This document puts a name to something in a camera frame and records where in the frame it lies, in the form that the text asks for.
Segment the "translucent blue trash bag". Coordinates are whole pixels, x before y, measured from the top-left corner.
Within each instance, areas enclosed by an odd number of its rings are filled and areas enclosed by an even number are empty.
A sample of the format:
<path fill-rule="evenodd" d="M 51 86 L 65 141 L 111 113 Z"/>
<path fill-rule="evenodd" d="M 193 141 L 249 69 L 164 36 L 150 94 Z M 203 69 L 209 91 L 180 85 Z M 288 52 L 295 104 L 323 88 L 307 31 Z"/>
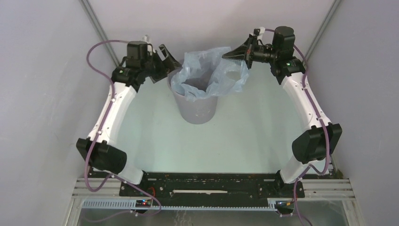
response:
<path fill-rule="evenodd" d="M 243 61 L 222 58 L 230 47 L 217 47 L 184 54 L 182 68 L 172 76 L 173 91 L 188 101 L 241 92 L 249 69 Z"/>

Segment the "grey plastic trash bin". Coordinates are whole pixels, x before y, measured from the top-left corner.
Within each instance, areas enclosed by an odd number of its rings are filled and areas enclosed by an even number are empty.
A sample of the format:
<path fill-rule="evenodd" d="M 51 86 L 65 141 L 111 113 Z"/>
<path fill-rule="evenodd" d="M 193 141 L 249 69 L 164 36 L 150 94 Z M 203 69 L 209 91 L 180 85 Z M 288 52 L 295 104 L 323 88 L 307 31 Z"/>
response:
<path fill-rule="evenodd" d="M 167 85 L 172 92 L 180 115 L 184 120 L 191 124 L 204 124 L 210 121 L 215 113 L 218 97 L 188 101 L 181 94 L 173 91 L 171 80 L 181 69 L 176 69 L 167 76 Z"/>

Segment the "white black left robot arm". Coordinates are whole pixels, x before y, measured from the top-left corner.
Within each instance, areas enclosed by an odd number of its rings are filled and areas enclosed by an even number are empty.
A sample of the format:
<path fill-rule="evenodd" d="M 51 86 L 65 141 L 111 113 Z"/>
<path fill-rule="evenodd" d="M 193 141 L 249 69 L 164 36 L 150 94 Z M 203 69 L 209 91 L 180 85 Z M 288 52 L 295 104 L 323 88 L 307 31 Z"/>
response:
<path fill-rule="evenodd" d="M 155 50 L 147 41 L 126 41 L 127 54 L 111 76 L 109 93 L 87 138 L 80 138 L 76 147 L 85 160 L 85 167 L 114 174 L 131 183 L 137 196 L 147 194 L 149 184 L 143 180 L 144 171 L 134 166 L 126 152 L 116 148 L 116 139 L 128 107 L 147 78 L 153 83 L 166 78 L 182 65 L 170 54 L 167 47 Z"/>

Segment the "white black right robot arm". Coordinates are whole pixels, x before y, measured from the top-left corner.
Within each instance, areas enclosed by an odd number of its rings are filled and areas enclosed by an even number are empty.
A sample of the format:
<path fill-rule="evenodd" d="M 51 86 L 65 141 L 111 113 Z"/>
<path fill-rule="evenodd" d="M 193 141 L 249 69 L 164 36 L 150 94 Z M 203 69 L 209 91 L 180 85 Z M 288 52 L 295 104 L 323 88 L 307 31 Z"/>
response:
<path fill-rule="evenodd" d="M 283 87 L 302 120 L 303 133 L 292 142 L 293 157 L 281 169 L 274 192 L 285 197 L 292 192 L 292 183 L 302 178 L 309 169 L 319 175 L 328 170 L 331 155 L 342 135 L 340 124 L 333 124 L 326 116 L 309 85 L 306 59 L 298 59 L 294 52 L 294 29 L 279 26 L 273 30 L 271 44 L 264 44 L 266 28 L 254 29 L 239 47 L 223 54 L 224 59 L 239 60 L 251 69 L 254 62 L 267 63 L 279 85 Z"/>

